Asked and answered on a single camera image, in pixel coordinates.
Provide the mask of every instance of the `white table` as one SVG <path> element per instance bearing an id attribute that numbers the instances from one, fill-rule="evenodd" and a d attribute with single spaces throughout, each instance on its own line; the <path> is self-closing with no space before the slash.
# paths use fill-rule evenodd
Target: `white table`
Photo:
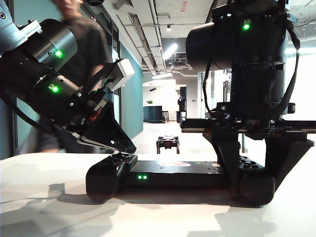
<path id="1" fill-rule="evenodd" d="M 273 201 L 257 209 L 216 205 L 225 202 L 217 192 L 186 191 L 127 192 L 94 205 L 85 194 L 85 175 L 105 155 L 12 157 L 0 162 L 1 236 L 316 237 L 315 149 L 287 176 Z"/>

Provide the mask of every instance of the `person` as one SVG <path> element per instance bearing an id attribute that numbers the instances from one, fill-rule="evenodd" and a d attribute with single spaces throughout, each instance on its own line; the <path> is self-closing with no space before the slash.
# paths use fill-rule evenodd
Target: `person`
<path id="1" fill-rule="evenodd" d="M 93 20 L 80 13 L 83 0 L 52 0 L 63 17 L 63 23 L 72 31 L 78 44 L 76 54 L 60 69 L 59 73 L 70 79 L 77 86 L 83 86 L 87 80 L 107 63 L 111 56 L 102 28 Z M 38 131 L 38 152 L 98 153 L 97 147 L 77 143 L 76 137 L 65 130 L 55 128 L 50 119 L 43 116 L 39 124 L 53 128 L 53 134 Z"/>

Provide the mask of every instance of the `floor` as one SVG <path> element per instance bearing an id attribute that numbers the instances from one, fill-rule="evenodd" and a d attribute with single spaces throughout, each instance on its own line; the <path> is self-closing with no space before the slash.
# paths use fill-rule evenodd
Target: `floor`
<path id="1" fill-rule="evenodd" d="M 137 147 L 137 154 L 157 154 L 156 141 L 159 136 L 178 136 L 180 154 L 207 154 L 215 156 L 212 145 L 203 138 L 201 133 L 182 133 L 180 125 L 175 121 L 168 123 L 144 122 L 144 130 L 132 141 Z M 177 154 L 176 147 L 161 148 L 160 154 Z"/>

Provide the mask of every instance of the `bar stool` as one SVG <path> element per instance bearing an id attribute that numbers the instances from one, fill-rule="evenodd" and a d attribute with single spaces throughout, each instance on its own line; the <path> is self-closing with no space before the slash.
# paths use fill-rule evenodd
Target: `bar stool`
<path id="1" fill-rule="evenodd" d="M 170 122 L 170 120 L 169 120 L 169 112 L 168 111 L 162 111 L 162 119 L 163 119 L 164 123 L 166 123 L 166 121 Z"/>

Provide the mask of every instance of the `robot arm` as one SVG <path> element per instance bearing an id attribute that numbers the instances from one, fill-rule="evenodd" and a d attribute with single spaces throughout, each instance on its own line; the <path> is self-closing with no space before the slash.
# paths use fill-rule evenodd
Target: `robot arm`
<path id="1" fill-rule="evenodd" d="M 107 64 L 87 85 L 78 87 L 56 72 L 77 51 L 76 39 L 67 27 L 47 19 L 40 24 L 29 21 L 18 29 L 3 0 L 0 12 L 0 98 L 37 128 L 11 101 L 10 93 L 80 143 L 134 153 L 136 147 L 115 121 L 112 102 L 103 98 L 102 89 L 92 91 L 102 79 L 111 91 L 121 87 L 135 73 L 129 60 Z"/>

